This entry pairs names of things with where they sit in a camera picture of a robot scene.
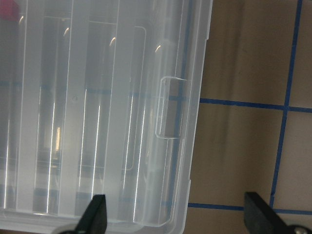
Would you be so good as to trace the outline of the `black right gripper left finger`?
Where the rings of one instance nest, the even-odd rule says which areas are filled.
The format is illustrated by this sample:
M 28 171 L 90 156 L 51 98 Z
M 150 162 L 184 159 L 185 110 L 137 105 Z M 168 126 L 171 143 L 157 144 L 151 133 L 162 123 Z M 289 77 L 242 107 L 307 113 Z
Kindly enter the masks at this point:
M 75 234 L 104 234 L 107 229 L 107 209 L 105 195 L 94 195 L 83 213 Z

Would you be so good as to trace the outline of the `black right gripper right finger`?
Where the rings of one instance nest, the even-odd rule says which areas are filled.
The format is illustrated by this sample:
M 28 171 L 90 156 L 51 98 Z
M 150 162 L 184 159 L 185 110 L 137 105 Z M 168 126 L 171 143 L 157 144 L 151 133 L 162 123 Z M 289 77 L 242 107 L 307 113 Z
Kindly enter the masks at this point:
M 256 192 L 244 194 L 244 224 L 250 234 L 293 233 L 293 229 Z

